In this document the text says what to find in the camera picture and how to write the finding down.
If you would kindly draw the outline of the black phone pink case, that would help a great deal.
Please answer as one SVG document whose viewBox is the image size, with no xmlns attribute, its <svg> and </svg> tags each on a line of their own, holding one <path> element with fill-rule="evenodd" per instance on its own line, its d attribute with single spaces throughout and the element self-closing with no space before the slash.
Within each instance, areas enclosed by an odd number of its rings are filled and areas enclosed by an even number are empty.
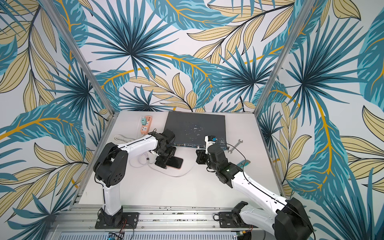
<svg viewBox="0 0 384 240">
<path fill-rule="evenodd" d="M 180 169 L 183 165 L 184 160 L 178 157 L 170 157 L 167 159 L 163 159 L 159 163 L 159 167 L 163 169 L 167 169 L 168 167 L 174 169 Z"/>
</svg>

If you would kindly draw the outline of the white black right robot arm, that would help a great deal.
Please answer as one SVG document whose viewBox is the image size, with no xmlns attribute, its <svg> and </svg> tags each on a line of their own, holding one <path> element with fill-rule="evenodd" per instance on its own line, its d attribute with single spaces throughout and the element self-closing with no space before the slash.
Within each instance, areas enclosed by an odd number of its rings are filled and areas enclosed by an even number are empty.
<svg viewBox="0 0 384 240">
<path fill-rule="evenodd" d="M 315 236 L 313 225 L 299 200 L 278 196 L 254 181 L 242 168 L 228 161 L 221 147 L 212 145 L 207 150 L 197 150 L 196 154 L 197 164 L 206 165 L 220 182 L 259 206 L 253 208 L 240 202 L 232 210 L 234 222 L 258 227 L 273 234 L 277 240 L 308 240 Z"/>
</svg>

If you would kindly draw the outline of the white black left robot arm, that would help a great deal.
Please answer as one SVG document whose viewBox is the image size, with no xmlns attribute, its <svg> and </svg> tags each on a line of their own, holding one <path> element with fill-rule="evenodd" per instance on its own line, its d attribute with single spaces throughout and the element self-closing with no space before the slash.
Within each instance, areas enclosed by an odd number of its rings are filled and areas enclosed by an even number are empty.
<svg viewBox="0 0 384 240">
<path fill-rule="evenodd" d="M 101 218 L 108 227 L 117 228 L 124 222 L 120 182 L 125 176 L 129 159 L 151 152 L 156 156 L 155 165 L 166 169 L 167 162 L 180 160 L 175 157 L 176 148 L 171 146 L 174 138 L 175 134 L 166 129 L 163 133 L 153 131 L 128 143 L 105 145 L 93 171 L 95 182 L 103 186 L 104 205 L 101 208 Z"/>
</svg>

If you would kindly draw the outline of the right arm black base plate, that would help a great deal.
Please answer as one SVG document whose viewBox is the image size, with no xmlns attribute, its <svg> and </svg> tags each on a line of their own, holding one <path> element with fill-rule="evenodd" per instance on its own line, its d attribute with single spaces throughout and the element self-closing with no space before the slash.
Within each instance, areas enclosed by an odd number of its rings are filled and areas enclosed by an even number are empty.
<svg viewBox="0 0 384 240">
<path fill-rule="evenodd" d="M 228 229 L 228 228 L 246 228 L 252 229 L 256 226 L 247 225 L 243 219 L 241 218 L 240 213 L 235 212 L 219 212 L 214 214 L 214 221 L 219 222 L 220 228 Z"/>
</svg>

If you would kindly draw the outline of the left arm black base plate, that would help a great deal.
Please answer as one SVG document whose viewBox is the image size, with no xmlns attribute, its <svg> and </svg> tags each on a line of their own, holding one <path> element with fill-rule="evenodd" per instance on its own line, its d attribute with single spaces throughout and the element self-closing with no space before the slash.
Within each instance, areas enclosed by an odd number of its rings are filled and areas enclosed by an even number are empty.
<svg viewBox="0 0 384 240">
<path fill-rule="evenodd" d="M 130 213 L 120 213 L 114 217 L 111 217 L 102 212 L 98 213 L 98 219 L 95 224 L 95 229 L 99 230 L 110 230 L 110 229 L 136 229 L 139 213 L 130 212 Z"/>
</svg>

